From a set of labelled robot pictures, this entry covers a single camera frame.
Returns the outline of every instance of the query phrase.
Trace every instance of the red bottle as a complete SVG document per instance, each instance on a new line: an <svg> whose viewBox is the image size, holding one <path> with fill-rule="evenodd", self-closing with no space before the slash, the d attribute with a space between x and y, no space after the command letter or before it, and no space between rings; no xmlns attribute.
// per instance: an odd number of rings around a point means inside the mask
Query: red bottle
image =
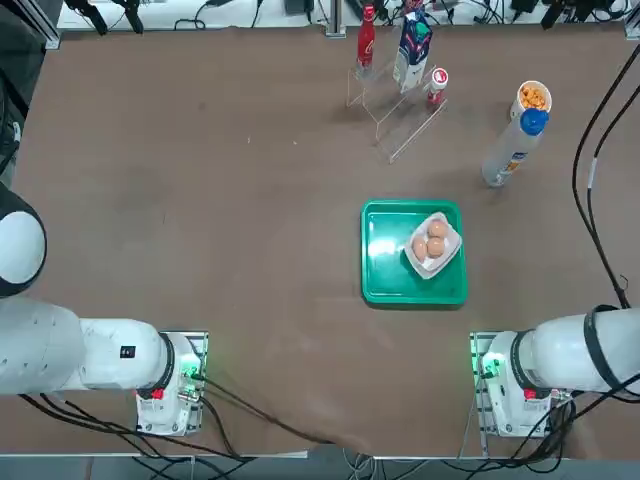
<svg viewBox="0 0 640 480"><path fill-rule="evenodd" d="M369 74L373 64L373 43L376 40L376 31L373 28L373 5L368 3L362 11L362 25L358 32L358 63L356 70L362 78Z"/></svg>

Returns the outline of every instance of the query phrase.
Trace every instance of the floor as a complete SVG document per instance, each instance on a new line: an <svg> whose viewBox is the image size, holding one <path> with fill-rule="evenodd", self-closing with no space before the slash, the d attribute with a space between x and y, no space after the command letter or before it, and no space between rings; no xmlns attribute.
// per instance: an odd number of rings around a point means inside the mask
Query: floor
<svg viewBox="0 0 640 480"><path fill-rule="evenodd" d="M165 464L162 461L147 462L160 469ZM1 458L0 471L4 480L35 480L47 478L47 480L111 480L121 478L127 480L148 479L152 472L134 463L128 458L96 458L92 465L89 457L73 458ZM215 464L220 467L231 468L233 462L221 462ZM411 470L418 462L404 463L387 460L384 462L384 471L388 479L396 479ZM464 462L458 465L463 468L475 468L478 462ZM548 480L630 480L637 477L639 465L637 463L622 462L591 462L571 461L562 462L560 468L545 475ZM209 468L196 464L191 472L189 462L175 465L166 473L176 480L204 480L215 476ZM347 467L342 452L338 448L326 447L311 452L309 459L260 459L238 470L232 475L233 480L249 479L296 479L308 480L347 480L351 471ZM363 472L359 478L367 478L369 472ZM432 461L417 470L410 476L410 480L463 480L466 473L448 468L438 461ZM542 475L532 473L524 468L518 470L501 470L498 472L479 475L477 478L500 480L533 480ZM377 465L375 479L382 480L382 464Z"/></svg>
<svg viewBox="0 0 640 480"><path fill-rule="evenodd" d="M28 28L16 21L7 11L0 7L0 66L29 101L36 85L38 73L44 56L38 39L34 38ZM216 465L231 468L233 462L215 460ZM162 468L164 463L152 463ZM385 461L384 470L388 478L399 478L416 463ZM477 462L460 464L465 468L474 468ZM624 480L637 477L640 467L631 462L592 462L564 461L560 468L548 479L557 480ZM144 479L150 472L135 464L129 458L121 457L0 457L0 472L4 480L31 480L47 478L48 480L110 480ZM167 471L176 479L205 479L213 476L211 470L196 464L192 472L189 462L179 464ZM234 480L261 478L286 479L305 477L309 479L347 479L350 470L347 467L343 452L335 447L318 448L302 459L260 459L244 467L233 475ZM433 461L411 475L412 480L441 478L463 479L466 474L449 469L438 461ZM485 478L500 479L533 479L538 475L525 469L516 471L499 471L485 474ZM382 479L382 464L378 463L375 478Z"/></svg>

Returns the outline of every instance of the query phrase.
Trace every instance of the blue cap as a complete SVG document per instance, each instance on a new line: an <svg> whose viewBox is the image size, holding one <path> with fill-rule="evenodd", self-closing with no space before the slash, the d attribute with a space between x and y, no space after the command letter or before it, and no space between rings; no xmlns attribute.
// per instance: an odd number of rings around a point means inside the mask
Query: blue cap
<svg viewBox="0 0 640 480"><path fill-rule="evenodd" d="M549 114L545 110L527 108L524 113L520 115L520 128L527 135L535 137L542 133L548 121Z"/></svg>

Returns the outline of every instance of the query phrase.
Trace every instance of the brown table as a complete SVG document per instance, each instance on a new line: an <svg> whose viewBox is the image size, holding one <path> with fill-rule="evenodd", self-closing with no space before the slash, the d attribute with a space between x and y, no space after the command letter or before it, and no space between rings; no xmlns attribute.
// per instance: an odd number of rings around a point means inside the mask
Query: brown table
<svg viewBox="0 0 640 480"><path fill-rule="evenodd" d="M614 302L573 204L570 171L632 45L621 28L437 30L432 59L451 75L449 107L389 166L364 116L344 107L354 41L314 29L66 40L47 55L19 156L16 190L40 212L50 242L29 295L81 316L206 329L210 374L282 420L366 453L455 456L473 390L469 332L523 329ZM635 68L612 106L639 77ZM530 78L553 93L551 124L513 183L489 190L483 152ZM632 109L611 135L594 195L632 301L638 121ZM359 213L371 197L459 204L464 307L363 302ZM134 418L130 392L74 398L95 415ZM2 452L129 451L17 399L1 406ZM308 446L220 409L244 452ZM607 403L576 425L568 455L637 459L639 427L638 409ZM193 440L220 447L212 422ZM512 450L513 442L491 444L494 455ZM465 454L480 453L474 418Z"/></svg>

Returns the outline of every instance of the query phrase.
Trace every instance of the brown egg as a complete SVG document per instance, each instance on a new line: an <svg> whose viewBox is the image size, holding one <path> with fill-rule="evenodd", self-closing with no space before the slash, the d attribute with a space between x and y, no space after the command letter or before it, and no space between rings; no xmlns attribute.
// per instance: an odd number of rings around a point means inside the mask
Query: brown egg
<svg viewBox="0 0 640 480"><path fill-rule="evenodd" d="M429 223L430 237L444 238L447 236L448 232L449 226L442 220L434 220L433 222Z"/></svg>
<svg viewBox="0 0 640 480"><path fill-rule="evenodd" d="M424 262L424 259L427 258L427 243L424 241L424 238L416 235L413 242L411 242L411 249L418 261L420 263Z"/></svg>
<svg viewBox="0 0 640 480"><path fill-rule="evenodd" d="M427 253L431 258L438 258L444 253L444 240L438 237L430 238L427 242Z"/></svg>

